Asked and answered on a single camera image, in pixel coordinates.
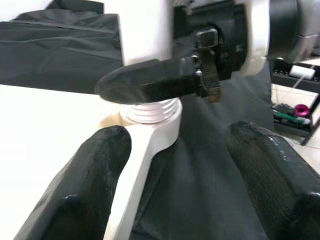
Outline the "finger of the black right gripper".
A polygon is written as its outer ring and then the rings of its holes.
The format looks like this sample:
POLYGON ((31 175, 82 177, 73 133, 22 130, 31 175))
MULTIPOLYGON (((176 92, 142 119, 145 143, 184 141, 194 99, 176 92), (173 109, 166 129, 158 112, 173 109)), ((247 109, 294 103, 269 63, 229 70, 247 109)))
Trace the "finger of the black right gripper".
POLYGON ((160 61, 153 59, 122 66, 102 77, 95 93, 118 104, 149 104, 195 94, 208 96, 208 90, 191 57, 160 61))

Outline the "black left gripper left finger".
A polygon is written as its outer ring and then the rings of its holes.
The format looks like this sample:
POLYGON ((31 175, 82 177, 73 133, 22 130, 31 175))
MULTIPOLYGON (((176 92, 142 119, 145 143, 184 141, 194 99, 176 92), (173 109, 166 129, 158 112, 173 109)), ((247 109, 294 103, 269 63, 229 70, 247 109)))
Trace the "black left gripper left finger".
POLYGON ((16 240, 102 240, 132 139, 123 126, 88 138, 52 179, 16 240))

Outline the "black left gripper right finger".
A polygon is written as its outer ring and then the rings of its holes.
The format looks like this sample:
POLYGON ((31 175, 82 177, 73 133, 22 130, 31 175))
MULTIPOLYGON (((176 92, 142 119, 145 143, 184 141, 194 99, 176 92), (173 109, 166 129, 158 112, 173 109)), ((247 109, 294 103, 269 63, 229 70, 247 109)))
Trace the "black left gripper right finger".
POLYGON ((270 240, 320 238, 320 175, 282 136, 255 123, 227 127, 226 145, 270 240))

